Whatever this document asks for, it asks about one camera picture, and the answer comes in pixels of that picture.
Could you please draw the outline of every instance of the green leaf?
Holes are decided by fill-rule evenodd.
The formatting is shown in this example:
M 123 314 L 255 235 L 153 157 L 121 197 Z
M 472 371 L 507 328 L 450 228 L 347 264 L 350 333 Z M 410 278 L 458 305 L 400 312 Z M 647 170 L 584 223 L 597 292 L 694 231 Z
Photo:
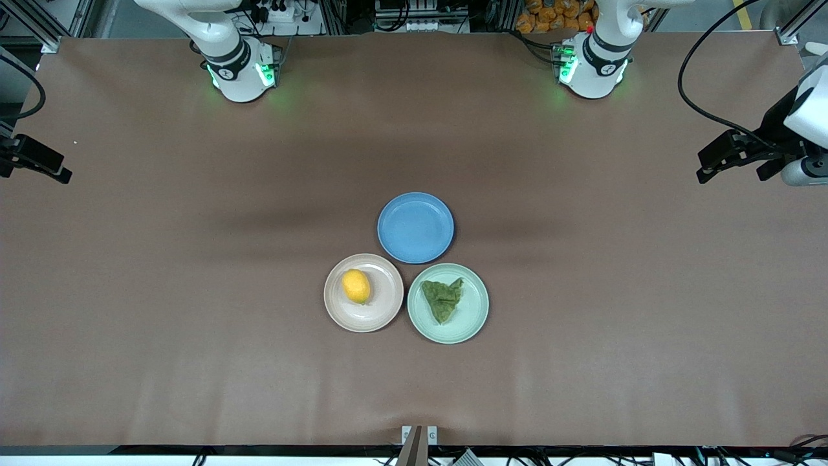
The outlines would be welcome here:
M 431 314 L 442 325 L 449 320 L 455 311 L 457 303 L 460 302 L 460 289 L 463 287 L 463 279 L 457 279 L 451 285 L 440 282 L 422 282 L 422 293 L 431 307 Z

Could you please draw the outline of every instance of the lemon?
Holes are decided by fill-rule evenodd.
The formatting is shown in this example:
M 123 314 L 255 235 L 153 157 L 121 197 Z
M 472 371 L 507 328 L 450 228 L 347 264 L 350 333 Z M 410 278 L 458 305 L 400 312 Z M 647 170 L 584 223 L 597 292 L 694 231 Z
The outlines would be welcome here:
M 345 296 L 356 304 L 365 304 L 371 297 L 371 284 L 362 270 L 350 269 L 342 275 Z

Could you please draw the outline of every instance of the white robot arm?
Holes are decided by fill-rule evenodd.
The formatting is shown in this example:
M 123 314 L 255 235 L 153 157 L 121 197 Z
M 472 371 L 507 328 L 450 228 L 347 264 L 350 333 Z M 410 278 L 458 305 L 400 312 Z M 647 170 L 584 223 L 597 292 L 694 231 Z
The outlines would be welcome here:
M 596 0 L 599 8 L 595 30 L 579 32 L 563 42 L 574 53 L 562 58 L 559 81 L 587 99 L 600 99 L 623 79 L 629 52 L 644 28 L 637 6 L 670 8 L 694 0 Z
M 781 172 L 789 186 L 828 184 L 828 53 L 800 79 L 799 85 L 773 105 L 753 135 L 733 129 L 699 151 L 699 182 L 732 167 L 764 161 L 759 179 Z
M 281 49 L 242 38 L 227 10 L 241 0 L 135 0 L 184 31 L 207 60 L 213 85 L 233 102 L 249 102 L 277 85 Z
M 828 184 L 828 52 L 799 81 L 784 124 L 815 147 L 786 165 L 782 180 L 789 186 Z

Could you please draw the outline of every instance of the black bracket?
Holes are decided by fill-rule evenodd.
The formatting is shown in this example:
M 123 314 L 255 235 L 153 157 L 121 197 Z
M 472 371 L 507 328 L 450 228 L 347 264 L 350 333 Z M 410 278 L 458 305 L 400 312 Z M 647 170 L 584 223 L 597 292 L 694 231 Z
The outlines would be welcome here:
M 0 137 L 0 177 L 8 178 L 15 168 L 26 168 L 66 184 L 72 172 L 63 167 L 63 156 L 25 134 Z
M 756 174 L 761 181 L 767 181 L 790 162 L 818 154 L 821 151 L 818 146 L 803 139 L 784 124 L 796 99 L 797 88 L 794 87 L 765 112 L 762 123 L 753 131 L 758 137 L 770 142 L 769 145 L 729 129 L 701 149 L 701 168 L 696 172 L 699 183 L 710 181 L 716 173 L 728 168 L 742 167 L 760 160 L 767 162 L 756 169 Z
M 740 132 L 729 129 L 699 151 L 701 168 L 696 172 L 699 183 L 710 181 L 716 173 L 732 167 L 743 167 L 767 160 L 756 169 L 759 180 L 767 181 L 781 172 L 785 165 L 805 157 L 804 145 L 799 151 L 773 151 Z

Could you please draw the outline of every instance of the brown table surface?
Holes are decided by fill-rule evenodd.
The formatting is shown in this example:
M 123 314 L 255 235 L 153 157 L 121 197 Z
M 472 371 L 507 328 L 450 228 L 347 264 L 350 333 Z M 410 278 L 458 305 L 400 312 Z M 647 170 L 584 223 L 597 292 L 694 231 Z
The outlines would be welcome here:
M 828 430 L 828 190 L 706 186 L 724 128 L 676 72 L 696 34 L 641 38 L 580 100 L 509 36 L 293 42 L 251 104 L 183 41 L 66 40 L 19 130 L 68 186 L 2 194 L 2 444 L 787 444 Z M 714 35 L 700 104 L 755 127 L 802 72 L 771 33 Z M 406 309 L 350 333 L 322 303 L 383 254 L 402 192 L 442 198 L 491 311 L 472 340 Z M 399 265 L 406 284 L 425 265 Z

